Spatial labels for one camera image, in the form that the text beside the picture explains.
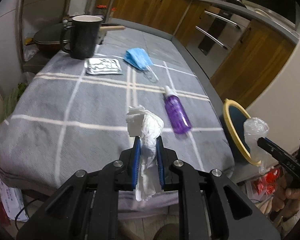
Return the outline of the right hand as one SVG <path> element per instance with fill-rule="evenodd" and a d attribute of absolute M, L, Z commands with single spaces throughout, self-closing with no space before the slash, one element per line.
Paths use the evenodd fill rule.
<path fill-rule="evenodd" d="M 300 187 L 290 188 L 291 176 L 283 175 L 272 200 L 272 210 L 281 213 L 284 219 L 290 219 L 300 211 Z"/>

